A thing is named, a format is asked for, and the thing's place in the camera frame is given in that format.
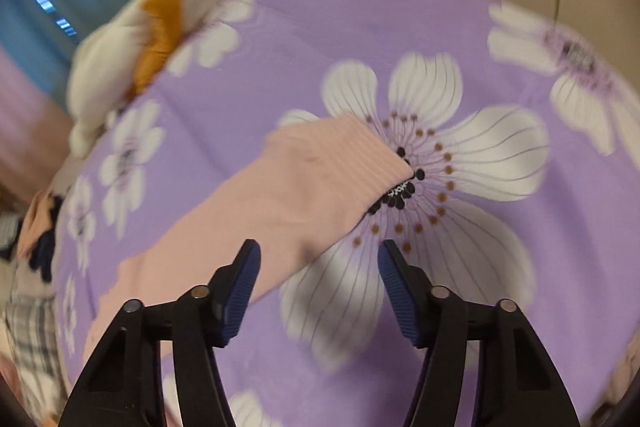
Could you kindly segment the pink knit sweater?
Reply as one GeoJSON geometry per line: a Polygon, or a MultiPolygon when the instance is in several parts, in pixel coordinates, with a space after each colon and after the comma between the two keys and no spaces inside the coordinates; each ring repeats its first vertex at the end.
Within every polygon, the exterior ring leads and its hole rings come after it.
{"type": "Polygon", "coordinates": [[[262,297],[358,225],[412,170],[352,114],[283,116],[262,153],[224,181],[147,251],[119,263],[100,298],[85,350],[91,352],[122,303],[177,299],[228,265],[247,239],[262,251],[252,294],[262,297]]]}

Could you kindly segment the dark navy folded garment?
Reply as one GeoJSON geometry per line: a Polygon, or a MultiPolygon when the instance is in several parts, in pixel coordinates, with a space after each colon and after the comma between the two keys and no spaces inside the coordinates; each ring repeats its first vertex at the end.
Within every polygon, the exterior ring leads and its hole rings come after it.
{"type": "Polygon", "coordinates": [[[29,255],[28,266],[32,272],[39,272],[43,283],[52,282],[52,261],[55,251],[55,229],[43,232],[37,239],[32,253],[29,255]]]}

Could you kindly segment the folded pink garment on pile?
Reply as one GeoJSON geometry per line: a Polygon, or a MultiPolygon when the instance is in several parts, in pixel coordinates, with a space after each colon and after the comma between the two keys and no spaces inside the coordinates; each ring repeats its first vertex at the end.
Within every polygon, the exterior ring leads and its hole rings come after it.
{"type": "Polygon", "coordinates": [[[30,203],[22,228],[17,239],[16,257],[22,259],[28,257],[38,243],[40,236],[53,230],[58,220],[58,213],[63,199],[50,188],[39,191],[30,203]]]}

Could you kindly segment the purple floral bedspread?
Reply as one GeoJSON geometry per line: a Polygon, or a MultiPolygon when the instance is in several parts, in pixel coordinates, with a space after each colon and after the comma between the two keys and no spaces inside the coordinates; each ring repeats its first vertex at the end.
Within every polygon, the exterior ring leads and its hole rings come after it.
{"type": "Polygon", "coordinates": [[[421,365],[378,275],[518,303],[580,418],[639,322],[639,95],[577,32],[497,0],[219,0],[114,110],[66,200],[65,380],[119,307],[178,298],[247,239],[217,355],[243,426],[397,426],[421,365]]]}

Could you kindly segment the white goose plush toy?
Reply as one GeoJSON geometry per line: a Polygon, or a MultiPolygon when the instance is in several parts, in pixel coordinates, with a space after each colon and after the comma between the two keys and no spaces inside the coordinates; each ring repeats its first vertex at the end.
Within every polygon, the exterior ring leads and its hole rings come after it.
{"type": "Polygon", "coordinates": [[[66,103],[70,153],[86,157],[120,104],[139,95],[214,0],[129,0],[77,47],[66,103]]]}

